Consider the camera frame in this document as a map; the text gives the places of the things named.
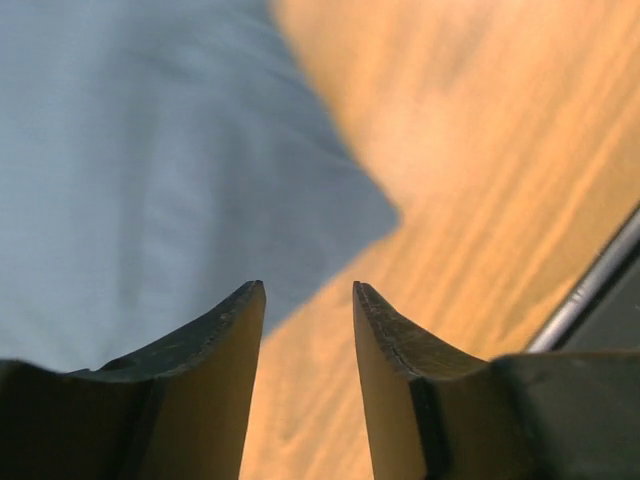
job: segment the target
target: blue cloth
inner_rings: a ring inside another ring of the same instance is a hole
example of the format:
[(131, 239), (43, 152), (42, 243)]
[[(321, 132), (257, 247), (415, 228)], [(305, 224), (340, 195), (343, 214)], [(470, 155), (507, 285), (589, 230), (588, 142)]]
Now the blue cloth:
[(0, 358), (99, 368), (265, 281), (266, 332), (395, 214), (263, 3), (0, 3)]

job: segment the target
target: light blue fabric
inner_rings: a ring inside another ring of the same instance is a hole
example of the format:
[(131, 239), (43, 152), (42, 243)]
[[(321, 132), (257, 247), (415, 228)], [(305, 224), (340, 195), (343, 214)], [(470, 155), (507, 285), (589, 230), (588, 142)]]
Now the light blue fabric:
[(269, 332), (394, 224), (262, 3), (4, 0), (0, 65), (0, 358), (99, 368), (250, 279)]

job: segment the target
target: wooden table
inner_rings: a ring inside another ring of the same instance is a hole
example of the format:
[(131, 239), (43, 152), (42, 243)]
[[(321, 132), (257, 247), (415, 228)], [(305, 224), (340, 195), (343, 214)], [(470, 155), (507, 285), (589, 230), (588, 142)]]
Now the wooden table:
[(243, 479), (369, 479), (351, 283), (482, 357), (523, 347), (640, 199), (640, 2), (280, 0), (402, 212), (266, 340)]

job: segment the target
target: wooden surface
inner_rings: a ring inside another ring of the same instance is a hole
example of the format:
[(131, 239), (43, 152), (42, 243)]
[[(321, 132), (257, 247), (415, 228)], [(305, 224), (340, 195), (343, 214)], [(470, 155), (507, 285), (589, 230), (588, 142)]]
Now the wooden surface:
[(243, 479), (369, 479), (351, 283), (482, 357), (520, 349), (640, 199), (640, 2), (280, 0), (402, 212), (263, 345)]

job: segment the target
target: wood grain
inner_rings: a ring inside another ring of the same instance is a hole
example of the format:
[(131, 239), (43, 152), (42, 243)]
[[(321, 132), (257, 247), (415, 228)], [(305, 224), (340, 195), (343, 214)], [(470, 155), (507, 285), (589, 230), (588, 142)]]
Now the wood grain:
[(482, 357), (516, 351), (640, 199), (640, 3), (280, 0), (402, 226), (263, 345), (243, 479), (369, 479), (351, 283)]

